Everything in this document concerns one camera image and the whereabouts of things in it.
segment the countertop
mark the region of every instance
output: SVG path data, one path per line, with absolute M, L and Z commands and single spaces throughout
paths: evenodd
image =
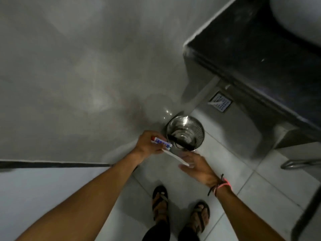
M 269 0 L 236 0 L 184 55 L 321 141 L 321 49 L 283 29 Z

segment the black pants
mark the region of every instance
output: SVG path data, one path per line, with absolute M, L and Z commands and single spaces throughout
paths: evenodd
M 149 229 L 142 241 L 170 241 L 171 231 L 165 221 L 160 221 Z M 197 234 L 189 227 L 183 228 L 179 233 L 178 241 L 199 241 Z

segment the metal drain cover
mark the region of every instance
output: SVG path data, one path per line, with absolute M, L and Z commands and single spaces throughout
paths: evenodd
M 208 104 L 212 105 L 220 112 L 224 112 L 232 103 L 232 100 L 227 98 L 221 92 L 216 93 L 216 95 L 209 101 Z

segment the hand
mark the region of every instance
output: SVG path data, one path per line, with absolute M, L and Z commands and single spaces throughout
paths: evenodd
M 209 188 L 218 183 L 219 177 L 214 173 L 203 156 L 194 152 L 184 151 L 181 158 L 186 162 L 194 162 L 194 168 L 179 165 L 179 168 L 192 178 L 195 178 L 198 182 L 205 184 Z
M 164 144 L 152 143 L 150 138 L 153 136 L 166 141 L 164 136 L 162 136 L 160 133 L 145 130 L 142 135 L 139 136 L 133 152 L 138 152 L 139 154 L 141 154 L 142 159 L 149 157 L 151 154 L 163 153 L 162 149 L 165 149 L 166 146 Z

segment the metal handle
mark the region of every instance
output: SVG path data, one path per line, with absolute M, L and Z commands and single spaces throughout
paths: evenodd
M 281 165 L 284 170 L 301 169 L 308 166 L 321 166 L 321 159 L 316 160 L 288 160 Z

